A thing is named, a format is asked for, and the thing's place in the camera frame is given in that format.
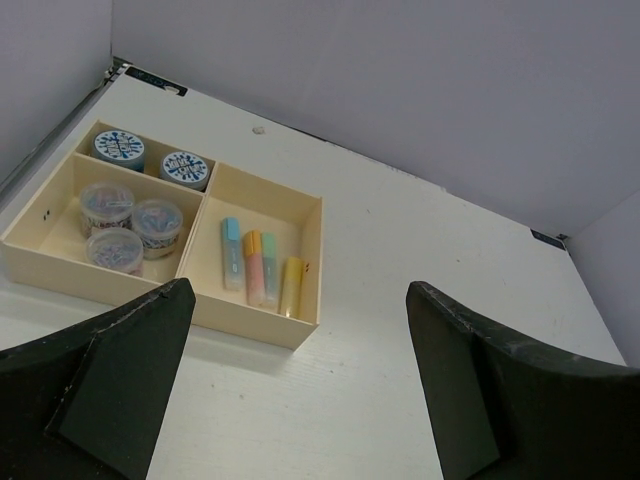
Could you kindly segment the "orange highlighter pen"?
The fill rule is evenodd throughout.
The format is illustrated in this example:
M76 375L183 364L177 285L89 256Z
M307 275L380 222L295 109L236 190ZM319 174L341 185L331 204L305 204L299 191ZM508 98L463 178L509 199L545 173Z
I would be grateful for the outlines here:
M243 253L246 271L247 301L250 306L259 307L265 300L263 249L261 232L259 230L251 230L244 235Z

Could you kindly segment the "green highlighter pen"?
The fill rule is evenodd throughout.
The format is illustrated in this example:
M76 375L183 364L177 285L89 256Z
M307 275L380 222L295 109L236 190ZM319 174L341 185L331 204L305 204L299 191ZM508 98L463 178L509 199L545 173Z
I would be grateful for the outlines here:
M278 306L277 247L275 235L261 233L265 298L263 305L270 309Z

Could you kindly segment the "paperclip jar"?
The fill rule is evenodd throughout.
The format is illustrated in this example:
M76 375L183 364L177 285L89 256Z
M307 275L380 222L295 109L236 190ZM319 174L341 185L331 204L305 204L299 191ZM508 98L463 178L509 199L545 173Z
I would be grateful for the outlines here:
M131 229L136 204L133 192L113 182L86 186L80 193L81 231L85 238L108 228Z
M143 245L143 257L156 260L176 249L183 225L183 213L172 202L149 199L139 202L131 215L132 230Z
M125 228L107 228L91 235L85 245L89 263L112 271L141 277L144 249L141 239Z

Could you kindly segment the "yellow highlighter pen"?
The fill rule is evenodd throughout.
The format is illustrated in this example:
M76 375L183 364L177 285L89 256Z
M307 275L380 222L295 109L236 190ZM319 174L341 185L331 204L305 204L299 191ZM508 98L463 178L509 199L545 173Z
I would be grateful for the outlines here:
M285 317L299 317L304 267L304 261L298 257L286 259L279 305L279 313Z

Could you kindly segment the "blue capped highlighter pen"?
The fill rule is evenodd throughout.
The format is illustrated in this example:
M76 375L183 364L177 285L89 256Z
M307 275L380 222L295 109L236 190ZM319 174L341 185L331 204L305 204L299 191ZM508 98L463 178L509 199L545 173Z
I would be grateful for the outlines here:
M223 281L230 291L244 288L242 243L239 221L236 217L225 217L221 222Z

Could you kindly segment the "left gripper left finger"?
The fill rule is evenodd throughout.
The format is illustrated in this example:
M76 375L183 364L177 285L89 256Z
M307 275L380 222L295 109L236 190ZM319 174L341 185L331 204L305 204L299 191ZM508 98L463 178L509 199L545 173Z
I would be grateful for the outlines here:
M174 279L2 351L2 478L145 478L195 303Z

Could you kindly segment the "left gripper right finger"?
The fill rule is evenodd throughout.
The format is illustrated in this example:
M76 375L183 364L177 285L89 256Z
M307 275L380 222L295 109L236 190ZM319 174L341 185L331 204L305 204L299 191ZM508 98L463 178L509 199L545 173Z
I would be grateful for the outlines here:
M635 479L639 372L536 340L415 281L406 308L447 479Z

